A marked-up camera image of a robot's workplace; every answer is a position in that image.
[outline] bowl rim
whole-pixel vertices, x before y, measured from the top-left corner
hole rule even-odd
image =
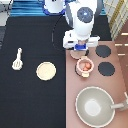
[[[81,115],[80,115],[79,112],[78,112],[78,108],[77,108],[78,98],[79,98],[79,96],[80,96],[85,90],[89,90],[89,89],[99,89],[99,90],[105,92],[105,93],[108,95],[108,97],[110,98],[112,104],[114,104],[114,101],[113,101],[112,97],[111,97],[110,94],[109,94],[107,91],[105,91],[104,89],[102,89],[102,88],[100,88],[100,87],[95,87],[95,86],[86,87],[86,88],[82,89],[82,90],[78,93],[78,95],[77,95],[77,97],[76,97],[75,108],[76,108],[77,115],[78,115],[79,118],[80,118],[85,124],[87,124],[88,126],[91,126],[91,127],[94,127],[94,128],[96,128],[96,127],[99,127],[99,128],[100,128],[100,127],[105,127],[105,126],[107,126],[108,124],[110,124],[110,123],[112,122],[112,120],[114,119],[114,116],[115,116],[115,109],[113,109],[113,113],[112,113],[112,116],[111,116],[110,120],[109,120],[107,123],[105,123],[105,124],[103,124],[103,125],[98,125],[98,126],[96,126],[96,125],[91,125],[91,124],[89,124],[88,122],[86,122],[86,121],[81,117]]]
[[[88,60],[88,61],[91,63],[92,67],[91,67],[88,71],[83,71],[83,70],[80,69],[79,64],[80,64],[80,62],[81,62],[82,60]],[[90,72],[94,69],[94,63],[93,63],[93,61],[90,60],[88,57],[86,57],[86,58],[81,58],[81,59],[79,59],[79,60],[77,61],[77,69],[78,69],[80,72],[82,72],[82,73],[90,73]]]

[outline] pink surface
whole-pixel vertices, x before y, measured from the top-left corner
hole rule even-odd
[[[90,128],[79,119],[75,110],[75,100],[78,93],[88,86],[98,86],[106,90],[115,103],[125,100],[126,88],[115,44],[112,41],[100,41],[99,44],[109,46],[112,54],[107,58],[101,58],[96,55],[96,48],[89,48],[88,57],[94,62],[94,70],[90,73],[89,78],[82,78],[75,73],[77,60],[70,56],[68,50],[66,51],[66,128]],[[99,73],[98,65],[103,61],[114,65],[114,75],[107,77]],[[105,128],[128,128],[128,110],[123,112],[116,110],[113,121]]]

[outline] wall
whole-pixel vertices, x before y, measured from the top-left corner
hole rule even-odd
[[[115,39],[115,45],[117,47],[124,82],[128,93],[128,35],[121,35],[122,33],[128,33],[128,20]]]
[[[115,40],[128,19],[128,0],[104,0],[105,11]]]

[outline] red food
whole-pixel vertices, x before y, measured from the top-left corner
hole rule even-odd
[[[85,66],[86,66],[86,68],[88,68],[88,69],[90,69],[90,68],[91,68],[91,64],[90,64],[90,63],[88,63],[88,62],[85,64]]]
[[[89,69],[85,66],[84,68],[83,68],[83,71],[88,71]]]

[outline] cream plate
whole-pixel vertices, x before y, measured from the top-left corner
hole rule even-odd
[[[46,81],[55,76],[56,68],[51,62],[43,62],[37,67],[36,73],[41,80]]]

